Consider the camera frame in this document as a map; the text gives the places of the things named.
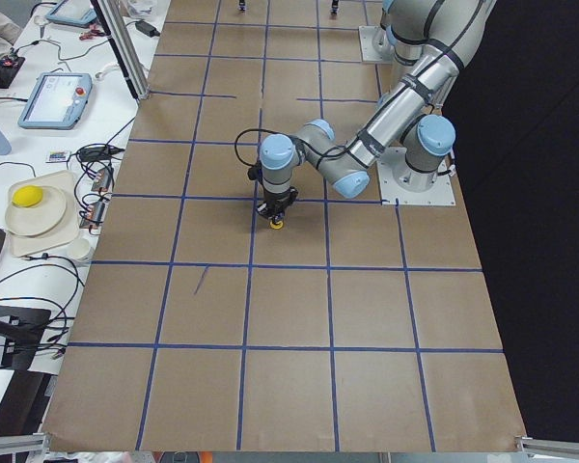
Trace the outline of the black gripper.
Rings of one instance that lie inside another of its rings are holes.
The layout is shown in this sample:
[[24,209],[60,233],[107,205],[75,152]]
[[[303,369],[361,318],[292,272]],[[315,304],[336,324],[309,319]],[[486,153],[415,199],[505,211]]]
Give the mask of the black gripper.
[[263,193],[264,201],[257,207],[257,212],[261,217],[284,217],[286,209],[298,196],[298,190],[293,186],[283,193],[272,193],[266,189]]

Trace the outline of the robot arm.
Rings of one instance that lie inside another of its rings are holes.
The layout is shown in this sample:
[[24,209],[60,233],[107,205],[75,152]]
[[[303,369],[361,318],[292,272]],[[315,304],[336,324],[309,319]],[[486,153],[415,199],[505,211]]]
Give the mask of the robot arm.
[[383,1],[393,36],[445,52],[459,70],[474,58],[488,19],[486,1]]
[[368,170],[395,142],[405,148],[395,162],[397,184],[425,192],[439,176],[442,159],[455,143],[445,117],[427,114],[441,105],[459,73],[476,54],[490,1],[385,1],[373,50],[392,55],[391,89],[375,113],[346,145],[336,144],[325,120],[305,123],[295,134],[271,133],[259,147],[248,177],[262,186],[258,214],[274,229],[298,196],[293,170],[309,163],[344,198],[360,195],[370,183]]

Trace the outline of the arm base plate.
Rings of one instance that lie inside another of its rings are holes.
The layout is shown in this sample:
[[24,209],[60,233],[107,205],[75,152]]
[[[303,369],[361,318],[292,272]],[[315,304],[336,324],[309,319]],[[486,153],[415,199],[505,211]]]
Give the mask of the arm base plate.
[[446,168],[440,165],[432,173],[418,173],[406,164],[406,148],[390,147],[376,161],[381,201],[387,205],[455,206],[455,193]]
[[391,29],[379,25],[363,25],[358,29],[361,56],[364,63],[391,64],[396,39]]

